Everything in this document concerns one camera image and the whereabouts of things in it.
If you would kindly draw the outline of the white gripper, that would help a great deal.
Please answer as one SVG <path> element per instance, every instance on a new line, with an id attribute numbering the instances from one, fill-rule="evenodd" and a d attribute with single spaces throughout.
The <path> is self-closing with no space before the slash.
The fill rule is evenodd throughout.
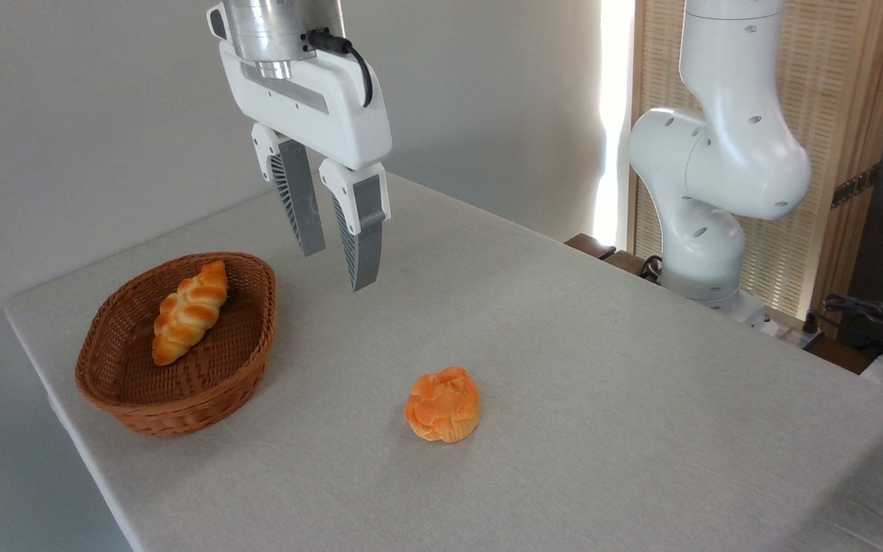
<path id="1" fill-rule="evenodd" d="M 239 59 L 231 43 L 220 41 L 218 52 L 236 105 L 258 122 L 250 136 L 260 172 L 277 187 L 299 248 L 310 256 L 326 247 L 307 146 L 330 158 L 319 174 L 333 197 L 351 287 L 371 285 L 381 264 L 382 224 L 390 218 L 386 171 L 377 162 L 392 151 L 376 72 L 365 105 L 353 57 L 320 51 L 294 61 L 290 78 L 266 78 Z"/>

